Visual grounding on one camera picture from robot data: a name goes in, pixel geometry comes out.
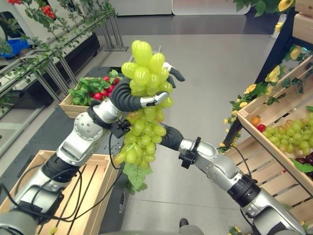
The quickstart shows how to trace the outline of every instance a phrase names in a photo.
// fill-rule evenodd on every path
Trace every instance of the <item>black wheel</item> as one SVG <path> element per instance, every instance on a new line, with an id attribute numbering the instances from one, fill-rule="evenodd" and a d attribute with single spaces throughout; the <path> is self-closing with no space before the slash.
<path id="1" fill-rule="evenodd" d="M 181 228 L 182 226 L 185 226 L 185 225 L 189 225 L 189 223 L 187 219 L 183 218 L 179 222 L 179 227 Z"/>

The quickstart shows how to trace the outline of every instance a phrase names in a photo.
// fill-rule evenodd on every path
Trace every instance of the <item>concrete floor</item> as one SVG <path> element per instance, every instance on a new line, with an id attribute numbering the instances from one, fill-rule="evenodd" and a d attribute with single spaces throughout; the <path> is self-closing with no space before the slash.
<path id="1" fill-rule="evenodd" d="M 127 35 L 124 43 L 145 40 L 154 50 L 162 45 L 166 60 L 181 71 L 186 81 L 177 82 L 174 105 L 165 111 L 165 123 L 179 129 L 185 138 L 218 145 L 223 141 L 230 100 L 254 82 L 274 40 L 269 35 Z M 121 66 L 131 53 L 101 51 L 79 73 L 95 66 Z M 55 103 L 45 108 L 0 158 L 0 174 L 53 112 Z M 158 146 L 153 174 L 146 178 L 148 188 L 130 196 L 122 230 L 177 231 L 186 217 L 205 234 L 227 234 L 238 225 L 248 232 L 238 206 L 195 167 L 180 166 L 177 152 Z"/>

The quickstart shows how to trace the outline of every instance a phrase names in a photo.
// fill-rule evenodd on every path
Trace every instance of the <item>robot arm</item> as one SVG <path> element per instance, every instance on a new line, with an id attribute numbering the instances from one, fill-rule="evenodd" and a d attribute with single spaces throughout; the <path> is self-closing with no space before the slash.
<path id="1" fill-rule="evenodd" d="M 188 169 L 190 165 L 195 165 L 226 191 L 239 204 L 244 216 L 253 219 L 254 234 L 273 235 L 280 231 L 294 231 L 291 234 L 305 235 L 296 218 L 269 193 L 258 187 L 254 180 L 244 175 L 229 157 L 219 154 L 215 147 L 202 142 L 199 137 L 191 141 L 184 139 L 173 127 L 166 129 L 171 136 L 167 136 L 161 144 L 180 152 L 182 167 Z"/>

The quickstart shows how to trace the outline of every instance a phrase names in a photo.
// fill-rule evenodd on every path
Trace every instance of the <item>blue container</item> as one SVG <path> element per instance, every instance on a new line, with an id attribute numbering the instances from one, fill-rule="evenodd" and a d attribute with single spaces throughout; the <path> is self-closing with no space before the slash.
<path id="1" fill-rule="evenodd" d="M 27 40 L 10 39 L 10 40 L 8 40 L 8 44 L 10 44 L 10 46 L 12 48 L 12 53 L 11 54 L 3 53 L 0 56 L 5 57 L 5 58 L 10 58 L 10 57 L 17 55 L 24 48 L 29 48 L 29 44 L 28 44 Z"/>

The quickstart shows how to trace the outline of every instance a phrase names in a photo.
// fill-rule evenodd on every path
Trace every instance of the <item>wooden crate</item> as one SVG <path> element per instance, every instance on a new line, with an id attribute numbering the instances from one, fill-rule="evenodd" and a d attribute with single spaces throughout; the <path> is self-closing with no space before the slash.
<path id="1" fill-rule="evenodd" d="M 299 220 L 305 221 L 309 227 L 313 226 L 313 198 L 284 170 L 271 154 L 269 154 L 253 137 L 249 137 L 237 145 L 246 160 L 252 178 L 258 180 L 258 186 L 264 188 L 280 203 L 292 206 L 290 212 Z M 246 165 L 238 152 L 232 148 L 225 155 L 230 157 L 245 174 Z"/>
<path id="2" fill-rule="evenodd" d="M 73 96 L 68 94 L 59 104 L 69 118 L 76 118 L 80 113 L 87 112 L 88 106 L 73 105 Z"/>
<path id="3" fill-rule="evenodd" d="M 43 164 L 55 152 L 40 150 L 26 170 L 32 166 Z M 30 178 L 36 170 L 30 171 L 22 180 L 21 186 Z M 97 203 L 113 184 L 117 170 L 114 170 L 108 155 L 93 154 L 87 163 L 80 168 L 82 172 L 82 191 L 80 196 L 80 208 L 78 215 Z M 13 196 L 16 185 L 10 191 Z M 79 190 L 78 176 L 74 177 L 71 183 L 63 191 L 64 199 L 61 202 L 56 216 L 66 217 L 73 212 Z M 55 235 L 97 235 L 100 230 L 101 221 L 105 213 L 111 192 L 94 209 L 78 218 L 74 222 L 63 222 L 50 220 L 48 223 L 37 228 L 38 235 L 47 235 L 51 228 L 57 227 Z M 0 206 L 0 212 L 6 212 L 10 208 L 8 198 Z"/>
<path id="4" fill-rule="evenodd" d="M 295 10 L 302 15 L 313 18 L 313 1 L 312 0 L 296 0 Z"/>
<path id="5" fill-rule="evenodd" d="M 295 38 L 313 43 L 313 18 L 296 14 L 293 22 L 292 35 Z"/>
<path id="6" fill-rule="evenodd" d="M 286 93 L 286 97 L 280 99 L 280 103 L 273 103 L 268 106 L 264 104 L 267 101 L 267 97 L 259 97 L 250 102 L 246 107 L 238 112 L 238 119 L 243 127 L 250 132 L 270 153 L 273 157 L 284 166 L 284 168 L 291 173 L 297 181 L 307 189 L 309 194 L 313 195 L 313 181 L 294 167 L 294 164 L 289 158 L 297 158 L 300 156 L 300 151 L 288 154 L 281 152 L 274 144 L 272 144 L 261 132 L 259 132 L 252 124 L 251 119 L 254 116 L 260 116 L 261 123 L 269 126 L 274 124 L 284 125 L 288 119 L 301 119 L 307 117 L 307 110 L 305 106 L 313 104 L 313 76 L 307 78 L 304 84 L 304 93 L 299 94 L 298 88 L 291 85 L 289 88 L 283 88 L 282 82 L 287 79 L 293 79 L 295 77 L 304 80 L 305 75 L 308 73 L 308 65 L 313 62 L 312 56 L 305 60 L 301 65 L 295 68 L 293 71 L 283 77 L 276 85 L 277 90 L 273 95 L 278 97 L 282 93 Z"/>

